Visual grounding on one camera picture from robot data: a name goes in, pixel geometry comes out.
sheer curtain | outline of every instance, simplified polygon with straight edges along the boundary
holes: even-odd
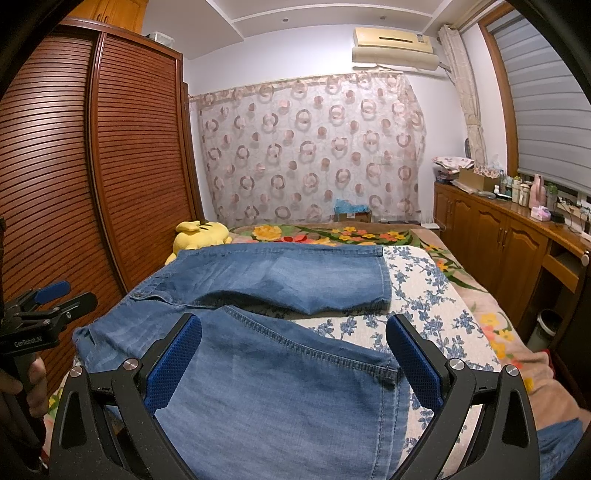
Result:
[[[439,30],[439,39],[443,50],[450,63],[452,76],[456,84],[456,90],[460,95],[460,103],[466,118],[468,128],[468,142],[474,164],[479,167],[486,166],[486,146],[482,135],[482,123],[480,120],[480,104],[476,94],[476,83],[472,72],[472,65],[468,59],[466,47],[457,30],[444,25]]]
[[[300,78],[197,101],[220,222],[327,222],[337,199],[379,218],[419,218],[425,125],[403,74]]]

jeans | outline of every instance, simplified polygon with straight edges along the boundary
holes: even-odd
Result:
[[[384,309],[392,287],[382,247],[261,243],[181,250],[131,296],[189,307],[258,301],[310,315]]]
[[[540,480],[551,480],[583,438],[579,419],[563,421],[538,430],[540,448]]]
[[[137,296],[77,329],[76,348],[91,372],[113,369],[142,356],[183,312],[200,318],[197,353],[155,414],[200,480],[394,474],[410,387],[390,353],[237,307],[199,310]]]

hand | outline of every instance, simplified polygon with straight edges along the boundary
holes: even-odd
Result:
[[[29,368],[29,380],[34,388],[27,395],[29,412],[32,417],[42,418],[49,410],[49,399],[47,398],[47,372],[41,358],[37,358]],[[22,390],[22,383],[0,370],[0,393],[16,395]],[[4,397],[0,395],[0,423],[16,435],[21,436],[18,426],[12,420]]]

white wall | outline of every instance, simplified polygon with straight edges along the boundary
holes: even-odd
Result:
[[[488,164],[492,165],[496,156],[501,168],[506,172],[507,142],[501,93],[480,26],[478,24],[471,26],[462,34],[462,40],[474,71]]]
[[[245,39],[184,63],[189,93],[215,92],[270,80],[352,71],[351,48],[354,25],[293,28]],[[436,53],[445,61],[440,45],[432,39]],[[466,124],[455,87],[442,69],[431,76],[409,73],[408,78],[423,110],[427,135],[419,171],[419,204],[424,221],[433,215],[431,159],[437,155],[464,156]],[[197,112],[191,109],[191,125],[197,175],[203,210],[208,219],[215,213],[207,191],[200,149]]]

stuffed animal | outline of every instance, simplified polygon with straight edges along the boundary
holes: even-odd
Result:
[[[201,224],[197,222],[183,222],[176,227],[178,232],[174,239],[173,253],[166,259],[168,265],[177,258],[180,250],[197,250],[198,248],[210,247],[212,245],[231,244],[232,238],[225,225],[217,222]]]

